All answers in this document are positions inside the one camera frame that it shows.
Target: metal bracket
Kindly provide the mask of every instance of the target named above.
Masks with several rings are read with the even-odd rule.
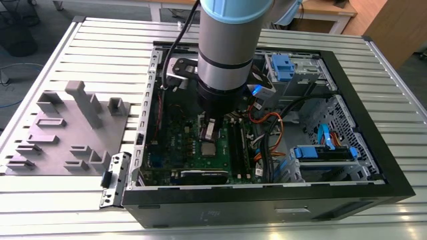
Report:
[[[101,198],[99,208],[121,206],[121,197],[127,183],[127,173],[131,162],[131,154],[120,152],[111,157],[108,170],[101,176],[100,186],[104,188],[101,191]]]
[[[199,81],[199,75],[195,73],[196,67],[197,61],[187,58],[179,58],[173,65],[172,71],[177,76]]]

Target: slotted aluminum surface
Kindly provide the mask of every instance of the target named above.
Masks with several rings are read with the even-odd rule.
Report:
[[[181,41],[196,43],[197,32],[193,25]],[[99,18],[73,22],[0,137],[0,165],[26,136],[41,91],[59,91],[67,98],[68,80],[85,81],[85,90],[96,92],[100,101],[120,97],[132,104],[121,145],[121,151],[132,152],[152,42],[173,41],[177,34],[172,23]],[[340,221],[144,230],[127,211],[99,210],[100,177],[0,176],[0,238],[427,239],[425,110],[375,46],[356,36],[277,30],[261,32],[259,46],[335,52],[416,196]]]

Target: perforated metal panel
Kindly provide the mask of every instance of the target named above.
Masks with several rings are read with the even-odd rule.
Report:
[[[360,154],[357,160],[361,166],[367,167],[371,174],[379,173],[372,154],[369,153],[363,136],[355,132],[356,124],[344,105],[343,98],[339,95],[329,99],[317,100],[316,104],[305,111],[303,118],[311,144],[319,144],[317,129],[320,124],[327,124],[329,131],[337,133],[340,142],[348,147],[357,149]]]

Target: red wire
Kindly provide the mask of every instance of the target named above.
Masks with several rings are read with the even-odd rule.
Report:
[[[155,123],[155,132],[153,132],[153,139],[156,139],[157,137],[157,132],[159,132],[159,125],[160,125],[160,117],[161,117],[161,98],[160,98],[160,94],[157,94],[157,99],[159,99],[159,114],[157,114],[157,121]]]
[[[283,121],[281,121],[281,117],[280,117],[280,114],[276,113],[276,112],[269,112],[268,114],[265,114],[264,117],[261,117],[260,119],[255,120],[251,116],[251,110],[253,108],[253,104],[248,107],[248,110],[247,110],[247,115],[248,115],[248,119],[251,120],[252,123],[256,123],[256,124],[260,124],[263,123],[271,116],[276,116],[279,121],[280,121],[280,135],[279,135],[279,138],[275,142],[275,144],[269,147],[269,151],[273,152],[276,150],[276,148],[279,147],[279,143],[281,141],[281,136],[283,136],[283,132],[284,132],[284,126],[283,126]],[[256,156],[255,156],[255,160],[257,158],[260,158],[261,154],[259,153]]]

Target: motherboard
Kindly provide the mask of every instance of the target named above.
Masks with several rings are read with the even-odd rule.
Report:
[[[216,142],[200,141],[204,115],[167,120],[159,141],[148,146],[144,183],[164,185],[249,184],[257,181],[241,118],[227,118]]]

